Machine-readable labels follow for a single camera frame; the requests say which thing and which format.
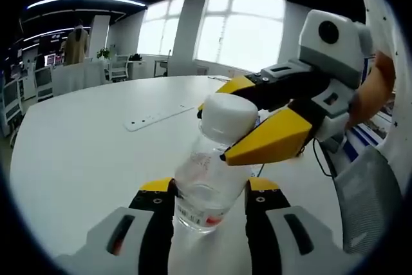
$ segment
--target bottle label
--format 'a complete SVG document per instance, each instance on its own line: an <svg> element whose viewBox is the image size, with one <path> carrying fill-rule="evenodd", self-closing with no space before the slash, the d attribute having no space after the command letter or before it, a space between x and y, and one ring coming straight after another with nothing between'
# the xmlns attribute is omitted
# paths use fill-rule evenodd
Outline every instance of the bottle label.
<svg viewBox="0 0 412 275"><path fill-rule="evenodd" d="M179 214L186 218L186 220L202 227L213 227L215 225L218 225L228 211L229 208L205 208L201 210L195 207L193 204L189 203L184 198L176 199L176 212L179 212Z"/></svg>

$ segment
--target robotic hand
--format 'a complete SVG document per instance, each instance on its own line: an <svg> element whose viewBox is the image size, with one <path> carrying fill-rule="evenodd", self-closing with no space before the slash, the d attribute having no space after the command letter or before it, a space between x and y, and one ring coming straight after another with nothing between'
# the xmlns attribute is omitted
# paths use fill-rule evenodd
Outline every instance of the robotic hand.
<svg viewBox="0 0 412 275"><path fill-rule="evenodd" d="M277 162L296 156L314 137L325 140L342 131L370 48L364 25L312 10L297 59L236 77L218 90L259 109L288 104L228 148L222 160L232 166ZM129 208L103 219L85 246L57 263L70 274L167 274L175 194L172 178L145 184ZM359 259L337 248L331 231L302 207L291 207L275 183L250 178L245 200L253 275L342 274Z"/></svg>

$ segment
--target window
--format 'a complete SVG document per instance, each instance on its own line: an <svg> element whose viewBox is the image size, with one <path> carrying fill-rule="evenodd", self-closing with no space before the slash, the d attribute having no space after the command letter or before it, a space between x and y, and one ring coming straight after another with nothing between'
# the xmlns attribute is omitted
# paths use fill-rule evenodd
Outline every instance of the window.
<svg viewBox="0 0 412 275"><path fill-rule="evenodd" d="M208 0L196 58L259 72L275 64L285 0Z"/></svg>
<svg viewBox="0 0 412 275"><path fill-rule="evenodd" d="M185 0L166 0L149 6L140 29L137 53L168 55L173 52L180 12Z"/></svg>

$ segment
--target white bottle cap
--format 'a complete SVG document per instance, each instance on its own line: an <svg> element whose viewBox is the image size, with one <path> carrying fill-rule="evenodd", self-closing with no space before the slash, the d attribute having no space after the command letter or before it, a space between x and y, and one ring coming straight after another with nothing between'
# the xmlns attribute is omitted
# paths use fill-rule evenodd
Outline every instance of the white bottle cap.
<svg viewBox="0 0 412 275"><path fill-rule="evenodd" d="M253 129L258 108L251 101L228 93L207 97L201 113L201 130L220 143L237 142Z"/></svg>

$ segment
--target clear plastic bottle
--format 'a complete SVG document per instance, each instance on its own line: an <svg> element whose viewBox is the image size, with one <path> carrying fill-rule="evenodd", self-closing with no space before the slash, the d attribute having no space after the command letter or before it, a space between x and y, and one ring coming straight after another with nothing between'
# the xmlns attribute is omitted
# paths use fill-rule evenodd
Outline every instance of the clear plastic bottle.
<svg viewBox="0 0 412 275"><path fill-rule="evenodd" d="M254 127L257 117L257 107L244 98L215 93L206 99L199 137L175 174L175 214L182 224L211 232L233 206L251 168L228 166L220 155Z"/></svg>

